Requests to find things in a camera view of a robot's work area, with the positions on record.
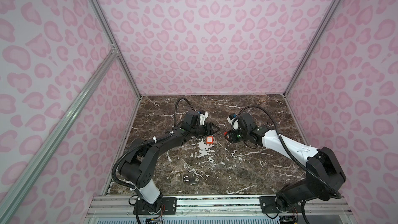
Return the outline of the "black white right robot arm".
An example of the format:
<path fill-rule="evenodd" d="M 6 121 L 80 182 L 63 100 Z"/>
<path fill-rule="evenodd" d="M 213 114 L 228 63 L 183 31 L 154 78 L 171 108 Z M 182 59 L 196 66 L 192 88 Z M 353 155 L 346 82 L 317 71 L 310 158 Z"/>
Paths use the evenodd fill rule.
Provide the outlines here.
<path fill-rule="evenodd" d="M 275 208 L 280 212 L 286 213 L 302 201 L 342 197 L 339 189 L 346 182 L 346 176 L 331 149 L 307 146 L 281 135 L 276 128 L 257 125 L 249 113 L 231 114 L 227 120 L 231 129 L 224 137 L 230 143 L 261 145 L 291 159 L 305 171 L 304 179 L 287 184 L 277 192 Z"/>

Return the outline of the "red padlock with steel shackle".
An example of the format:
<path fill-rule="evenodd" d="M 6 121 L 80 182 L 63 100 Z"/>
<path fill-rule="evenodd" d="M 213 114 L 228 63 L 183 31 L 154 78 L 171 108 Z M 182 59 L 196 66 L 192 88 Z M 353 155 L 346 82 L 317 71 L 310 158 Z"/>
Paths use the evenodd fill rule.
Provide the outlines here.
<path fill-rule="evenodd" d="M 206 144 L 207 145 L 214 145 L 215 144 L 215 138 L 213 136 L 208 136 L 206 138 Z"/>

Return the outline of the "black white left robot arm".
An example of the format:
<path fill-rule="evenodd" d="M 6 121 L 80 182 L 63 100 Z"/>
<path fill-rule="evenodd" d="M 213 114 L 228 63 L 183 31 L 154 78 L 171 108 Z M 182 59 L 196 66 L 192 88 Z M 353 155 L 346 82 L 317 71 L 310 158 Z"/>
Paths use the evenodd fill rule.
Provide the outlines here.
<path fill-rule="evenodd" d="M 111 176 L 116 184 L 131 188 L 136 193 L 135 214 L 157 214 L 164 209 L 163 195 L 152 179 L 158 158 L 192 139 L 208 138 L 219 132 L 220 128 L 208 122 L 207 116 L 205 111 L 189 110 L 184 119 L 164 135 L 150 140 L 136 139 L 129 150 L 117 159 Z"/>

